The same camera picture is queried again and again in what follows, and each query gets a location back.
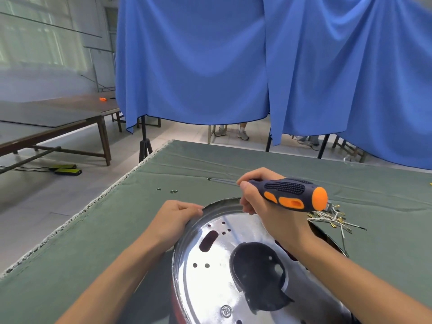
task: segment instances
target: tiled floor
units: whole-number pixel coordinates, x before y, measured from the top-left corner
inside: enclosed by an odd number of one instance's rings
[[[127,132],[120,133],[117,123],[112,123],[111,118],[107,117],[106,123],[113,158],[110,167],[105,166],[102,158],[51,153],[26,166],[42,167],[53,163],[74,163],[83,170],[83,174],[78,177],[68,177],[52,173],[9,171],[0,175],[0,272],[138,164],[141,130],[133,135]],[[213,136],[212,143],[265,150],[270,129],[269,118],[247,125],[249,141],[237,138],[237,129],[238,125],[229,125],[228,134],[221,137]],[[171,139],[207,143],[207,132],[207,126],[167,120],[162,120],[161,128],[147,126],[147,136],[154,150]],[[334,136],[331,136],[330,141],[334,141]],[[96,126],[51,140],[46,145],[101,152]],[[327,146],[324,158],[343,160],[346,156],[338,149],[330,149],[331,143]],[[283,136],[282,143],[271,147],[270,151],[308,157],[317,156],[317,151],[301,146],[291,139],[291,136]],[[34,154],[33,150],[24,149],[19,152],[19,155],[0,157],[0,165],[7,166]],[[403,168],[371,156],[366,162]]]

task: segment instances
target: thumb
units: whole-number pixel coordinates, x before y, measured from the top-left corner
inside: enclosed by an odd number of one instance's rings
[[[193,217],[202,216],[203,211],[197,207],[188,207],[186,209],[179,210],[184,222],[189,222]]]
[[[241,182],[240,188],[243,191],[244,198],[251,204],[258,215],[265,213],[266,211],[266,201],[260,195],[256,186],[246,182],[245,180]]]

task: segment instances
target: orange grip inset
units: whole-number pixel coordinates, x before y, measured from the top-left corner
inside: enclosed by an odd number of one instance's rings
[[[273,201],[274,203],[277,204],[277,199],[276,199],[276,197],[274,196],[273,193],[270,193],[270,192],[268,192],[268,191],[265,191],[265,192],[264,192],[264,198],[266,198],[267,200]]]
[[[279,203],[284,207],[292,208],[292,209],[305,208],[305,204],[303,203],[303,201],[297,198],[286,198],[284,196],[280,196]]]
[[[328,196],[323,187],[317,187],[312,193],[312,206],[315,210],[321,211],[327,207]]]

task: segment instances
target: hand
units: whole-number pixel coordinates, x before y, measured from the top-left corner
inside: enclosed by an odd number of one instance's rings
[[[180,239],[187,222],[203,214],[202,208],[194,203],[165,201],[143,236],[156,243],[158,250],[163,253]]]
[[[249,180],[278,180],[281,178],[284,177],[265,168],[244,174],[237,182],[243,191],[240,203],[243,205],[243,211],[258,214],[267,232],[296,256],[306,241],[315,238],[309,227],[306,213],[278,207],[265,200],[258,189],[248,182]]]

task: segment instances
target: person's left hand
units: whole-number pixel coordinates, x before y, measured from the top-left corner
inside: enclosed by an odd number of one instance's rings
[[[143,237],[157,244],[160,252],[170,249],[181,237],[187,222],[203,214],[202,206],[194,203],[168,200],[144,231]]]

